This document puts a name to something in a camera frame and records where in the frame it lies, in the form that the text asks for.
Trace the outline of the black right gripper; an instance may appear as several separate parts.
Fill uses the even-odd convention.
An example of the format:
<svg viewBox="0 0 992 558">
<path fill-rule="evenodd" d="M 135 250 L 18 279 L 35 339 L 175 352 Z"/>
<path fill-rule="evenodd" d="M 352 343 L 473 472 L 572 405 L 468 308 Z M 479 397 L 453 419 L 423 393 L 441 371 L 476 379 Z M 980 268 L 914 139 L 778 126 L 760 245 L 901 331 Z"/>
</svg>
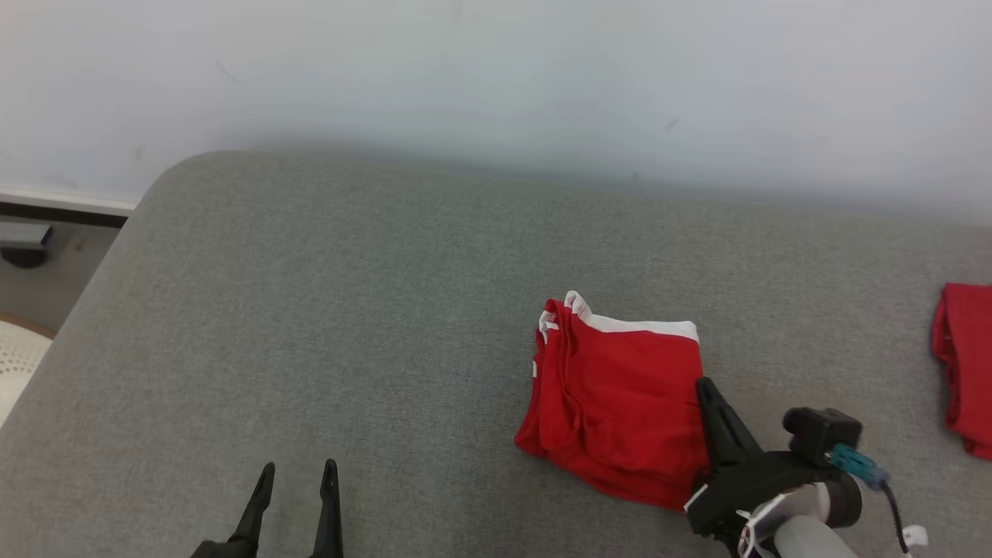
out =
<svg viewBox="0 0 992 558">
<path fill-rule="evenodd" d="M 739 536 L 745 525 L 739 511 L 755 511 L 786 490 L 825 479 L 825 467 L 793 453 L 764 453 L 711 378 L 697 379 L 695 390 L 709 470 L 716 475 L 688 506 L 694 534 Z"/>
</svg>

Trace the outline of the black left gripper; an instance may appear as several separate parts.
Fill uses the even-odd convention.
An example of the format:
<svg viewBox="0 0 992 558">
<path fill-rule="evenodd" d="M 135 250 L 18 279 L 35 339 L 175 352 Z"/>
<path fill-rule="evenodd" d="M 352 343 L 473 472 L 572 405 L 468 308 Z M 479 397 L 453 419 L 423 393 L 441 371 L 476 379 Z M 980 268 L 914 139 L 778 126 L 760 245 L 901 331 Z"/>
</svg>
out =
<svg viewBox="0 0 992 558">
<path fill-rule="evenodd" d="M 202 541 L 191 554 L 191 558 L 256 557 L 263 516 L 269 508 L 274 484 L 275 463 L 266 463 L 230 540 Z M 312 557 L 343 557 L 343 517 L 341 517 L 338 467 L 334 459 L 325 461 L 319 497 L 322 507 Z"/>
</svg>

